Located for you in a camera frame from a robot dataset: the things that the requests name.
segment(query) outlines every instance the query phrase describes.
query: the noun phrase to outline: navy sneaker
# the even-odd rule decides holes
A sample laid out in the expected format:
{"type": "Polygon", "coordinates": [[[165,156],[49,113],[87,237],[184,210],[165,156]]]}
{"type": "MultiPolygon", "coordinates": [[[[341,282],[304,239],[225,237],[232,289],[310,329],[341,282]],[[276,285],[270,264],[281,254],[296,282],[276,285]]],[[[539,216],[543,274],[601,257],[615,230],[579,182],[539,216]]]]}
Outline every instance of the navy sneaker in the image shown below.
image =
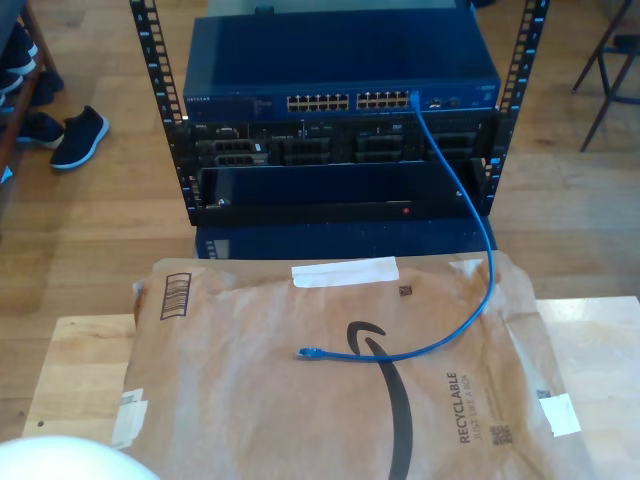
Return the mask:
{"type": "Polygon", "coordinates": [[[0,93],[9,93],[20,88],[22,75],[0,70],[0,93]]]}
{"type": "Polygon", "coordinates": [[[41,107],[43,105],[49,105],[53,103],[53,90],[49,86],[47,81],[42,80],[42,74],[33,89],[33,95],[31,96],[31,106],[41,107]]]}
{"type": "Polygon", "coordinates": [[[41,107],[43,105],[53,103],[53,94],[62,89],[64,89],[64,80],[62,80],[62,77],[58,75],[57,72],[42,72],[38,77],[38,83],[36,83],[36,86],[33,89],[30,106],[41,107]]]}
{"type": "Polygon", "coordinates": [[[39,80],[49,85],[49,88],[53,90],[53,93],[59,92],[64,89],[64,80],[58,75],[58,72],[44,71],[40,74],[39,80]]]}
{"type": "Polygon", "coordinates": [[[33,143],[55,149],[64,138],[64,128],[44,112],[27,115],[16,138],[18,143],[33,143]]]}
{"type": "Polygon", "coordinates": [[[51,157],[51,167],[55,170],[71,170],[86,163],[109,131],[109,121],[89,106],[64,123],[64,138],[51,157]]]}
{"type": "Polygon", "coordinates": [[[36,68],[36,62],[33,59],[36,53],[38,53],[38,47],[24,27],[16,22],[0,58],[0,70],[26,75],[36,68]]]}

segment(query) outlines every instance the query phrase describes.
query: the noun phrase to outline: wooden shelf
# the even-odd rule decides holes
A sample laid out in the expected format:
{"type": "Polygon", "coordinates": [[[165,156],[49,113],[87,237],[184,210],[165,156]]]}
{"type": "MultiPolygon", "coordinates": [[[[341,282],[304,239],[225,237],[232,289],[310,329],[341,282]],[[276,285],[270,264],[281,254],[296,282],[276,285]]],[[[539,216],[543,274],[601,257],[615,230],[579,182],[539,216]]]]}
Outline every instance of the wooden shelf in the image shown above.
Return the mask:
{"type": "MultiPolygon", "coordinates": [[[[47,42],[44,40],[40,26],[31,9],[31,2],[26,1],[24,3],[24,8],[20,16],[31,39],[38,46],[38,54],[35,57],[36,68],[24,77],[20,93],[18,93],[16,101],[13,104],[13,112],[0,113],[0,117],[3,120],[5,117],[8,117],[7,129],[0,135],[0,176],[4,173],[5,167],[13,160],[16,137],[20,133],[22,122],[31,105],[31,97],[40,78],[40,72],[42,72],[43,67],[46,67],[49,72],[56,71],[56,66],[53,63],[53,58],[51,58],[47,42]]],[[[5,101],[5,104],[0,108],[5,110],[8,106],[10,107],[5,101]]]]}
{"type": "Polygon", "coordinates": [[[40,78],[40,72],[43,66],[42,55],[40,53],[36,55],[35,61],[35,70],[24,77],[22,88],[13,105],[13,112],[2,115],[3,117],[8,115],[9,121],[7,123],[7,129],[2,134],[2,137],[0,137],[0,175],[2,175],[5,167],[9,165],[13,159],[16,137],[20,132],[27,110],[29,110],[33,90],[40,78]]]}

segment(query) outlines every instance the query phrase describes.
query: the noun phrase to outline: white label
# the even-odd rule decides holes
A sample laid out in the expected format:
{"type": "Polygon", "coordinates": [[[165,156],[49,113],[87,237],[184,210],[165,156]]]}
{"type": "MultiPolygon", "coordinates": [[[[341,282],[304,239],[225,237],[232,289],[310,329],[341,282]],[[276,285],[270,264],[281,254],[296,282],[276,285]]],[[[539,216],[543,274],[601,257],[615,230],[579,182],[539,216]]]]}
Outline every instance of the white label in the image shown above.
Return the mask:
{"type": "Polygon", "coordinates": [[[291,275],[293,284],[299,288],[390,282],[400,278],[395,257],[291,267],[291,275]]]}
{"type": "Polygon", "coordinates": [[[142,388],[139,388],[122,394],[111,440],[111,445],[115,449],[130,447],[142,430],[148,404],[146,400],[142,400],[142,392],[142,388]]]}
{"type": "Polygon", "coordinates": [[[541,398],[540,404],[551,424],[554,437],[569,435],[580,431],[578,417],[573,409],[573,404],[569,394],[558,395],[557,397],[541,398]]]}

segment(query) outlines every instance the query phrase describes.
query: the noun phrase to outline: chair leg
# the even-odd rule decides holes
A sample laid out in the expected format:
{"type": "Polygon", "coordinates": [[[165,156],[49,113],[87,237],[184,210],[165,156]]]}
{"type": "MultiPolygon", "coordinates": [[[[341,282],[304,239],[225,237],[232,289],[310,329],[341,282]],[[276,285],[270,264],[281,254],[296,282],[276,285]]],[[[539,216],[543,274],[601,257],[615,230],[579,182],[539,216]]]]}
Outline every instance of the chair leg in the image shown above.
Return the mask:
{"type": "Polygon", "coordinates": [[[609,109],[609,105],[611,105],[611,102],[613,101],[613,99],[616,98],[616,96],[618,95],[618,89],[620,88],[620,85],[622,85],[622,81],[624,80],[624,77],[626,77],[627,73],[629,72],[629,69],[631,68],[631,64],[633,63],[633,60],[638,54],[638,52],[640,52],[640,37],[636,41],[636,45],[633,48],[633,50],[631,50],[627,55],[627,58],[624,61],[622,68],[620,69],[620,73],[618,73],[616,80],[613,82],[613,85],[611,86],[611,90],[607,94],[607,98],[605,98],[604,103],[602,104],[602,107],[600,107],[600,111],[598,112],[598,115],[596,116],[596,119],[594,120],[593,125],[591,125],[591,130],[589,130],[589,133],[587,134],[587,138],[584,140],[584,143],[580,148],[581,152],[584,152],[587,149],[589,142],[591,142],[593,135],[596,133],[596,130],[598,129],[598,127],[600,126],[600,123],[602,122],[602,119],[607,113],[607,110],[609,109]]]}
{"type": "Polygon", "coordinates": [[[600,78],[602,79],[602,89],[605,96],[609,96],[609,77],[607,76],[607,67],[604,64],[604,55],[602,52],[598,54],[598,68],[600,69],[600,78]]]}
{"type": "Polygon", "coordinates": [[[633,2],[633,0],[624,0],[624,2],[622,2],[622,5],[620,6],[620,9],[618,10],[618,13],[616,13],[616,16],[613,17],[613,20],[609,24],[609,27],[607,28],[607,31],[604,32],[604,35],[602,36],[602,38],[598,42],[598,46],[595,48],[595,50],[591,54],[591,57],[589,57],[589,61],[587,62],[587,64],[582,69],[582,73],[580,74],[580,77],[578,77],[578,81],[576,82],[576,84],[573,86],[573,89],[571,90],[571,93],[576,93],[576,90],[578,90],[578,87],[580,86],[580,84],[584,80],[584,77],[587,76],[587,73],[589,73],[589,70],[591,70],[591,67],[593,66],[593,63],[598,58],[598,55],[601,54],[602,47],[604,47],[604,44],[607,43],[607,41],[611,37],[611,34],[618,27],[618,24],[622,21],[622,17],[626,13],[627,9],[631,6],[632,2],[633,2]]]}
{"type": "Polygon", "coordinates": [[[47,68],[47,71],[55,72],[56,64],[53,63],[53,57],[51,56],[51,52],[49,52],[49,46],[47,45],[47,42],[42,35],[42,30],[40,30],[40,25],[38,25],[36,17],[33,14],[30,0],[26,1],[20,16],[22,17],[24,26],[29,31],[29,35],[31,35],[31,38],[38,46],[38,50],[42,55],[42,60],[44,62],[44,66],[47,68]]]}

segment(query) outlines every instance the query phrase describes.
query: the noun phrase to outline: wooden table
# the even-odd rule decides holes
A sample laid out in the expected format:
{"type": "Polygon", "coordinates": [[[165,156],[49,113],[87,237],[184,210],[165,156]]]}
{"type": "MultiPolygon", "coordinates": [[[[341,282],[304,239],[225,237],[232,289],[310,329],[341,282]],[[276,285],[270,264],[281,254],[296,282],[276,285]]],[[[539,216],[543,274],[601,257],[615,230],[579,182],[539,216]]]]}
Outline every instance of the wooden table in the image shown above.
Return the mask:
{"type": "MultiPolygon", "coordinates": [[[[638,299],[539,300],[538,309],[602,478],[640,478],[638,299]]],[[[59,319],[24,435],[110,444],[134,333],[132,315],[59,319]]]]}

